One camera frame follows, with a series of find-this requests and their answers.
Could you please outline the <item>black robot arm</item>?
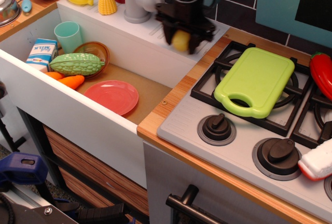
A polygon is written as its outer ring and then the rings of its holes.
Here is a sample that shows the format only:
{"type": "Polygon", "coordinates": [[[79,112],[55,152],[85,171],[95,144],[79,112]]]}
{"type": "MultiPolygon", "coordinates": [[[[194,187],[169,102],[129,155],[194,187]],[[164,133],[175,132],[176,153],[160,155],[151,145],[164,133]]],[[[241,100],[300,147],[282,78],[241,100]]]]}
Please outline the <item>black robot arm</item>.
{"type": "Polygon", "coordinates": [[[162,23],[169,45],[177,31],[189,34],[189,54],[193,54],[202,41],[213,40],[215,25],[204,16],[203,2],[204,0],[172,0],[170,4],[156,5],[156,20],[162,23]]]}

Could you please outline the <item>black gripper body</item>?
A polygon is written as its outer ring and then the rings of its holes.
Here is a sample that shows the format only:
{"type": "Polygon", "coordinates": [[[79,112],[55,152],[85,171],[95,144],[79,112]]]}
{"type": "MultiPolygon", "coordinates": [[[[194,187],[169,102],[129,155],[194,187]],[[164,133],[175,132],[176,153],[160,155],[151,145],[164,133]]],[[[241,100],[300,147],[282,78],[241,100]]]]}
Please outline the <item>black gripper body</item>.
{"type": "Polygon", "coordinates": [[[215,25],[204,16],[201,6],[195,3],[161,3],[156,6],[156,20],[177,22],[177,30],[191,34],[206,35],[206,40],[214,38],[215,25]]]}

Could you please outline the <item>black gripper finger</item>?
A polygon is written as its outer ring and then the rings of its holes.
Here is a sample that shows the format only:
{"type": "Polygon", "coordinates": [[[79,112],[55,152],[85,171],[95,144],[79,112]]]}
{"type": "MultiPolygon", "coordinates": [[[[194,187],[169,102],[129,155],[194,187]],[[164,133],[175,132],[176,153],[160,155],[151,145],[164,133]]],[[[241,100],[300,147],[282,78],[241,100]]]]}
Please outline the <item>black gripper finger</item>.
{"type": "Polygon", "coordinates": [[[168,43],[168,45],[170,45],[172,42],[172,38],[177,31],[178,24],[177,22],[163,21],[162,25],[166,42],[168,43]]]}
{"type": "Polygon", "coordinates": [[[189,54],[193,54],[195,52],[195,49],[200,45],[202,41],[206,40],[206,35],[200,35],[200,34],[191,34],[190,40],[189,40],[189,54]]]}

